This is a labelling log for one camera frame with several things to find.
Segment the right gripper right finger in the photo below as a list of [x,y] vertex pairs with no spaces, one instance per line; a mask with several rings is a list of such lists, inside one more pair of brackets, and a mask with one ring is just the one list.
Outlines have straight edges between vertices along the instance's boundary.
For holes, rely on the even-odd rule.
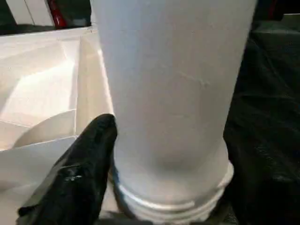
[[233,209],[243,225],[298,225],[300,180],[285,158],[250,135],[225,133]]

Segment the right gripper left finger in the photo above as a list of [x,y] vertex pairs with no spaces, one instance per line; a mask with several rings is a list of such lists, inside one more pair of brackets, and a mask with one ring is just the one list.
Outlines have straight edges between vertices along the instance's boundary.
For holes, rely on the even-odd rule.
[[18,209],[17,223],[94,224],[101,211],[116,137],[112,114],[101,114],[90,122]]

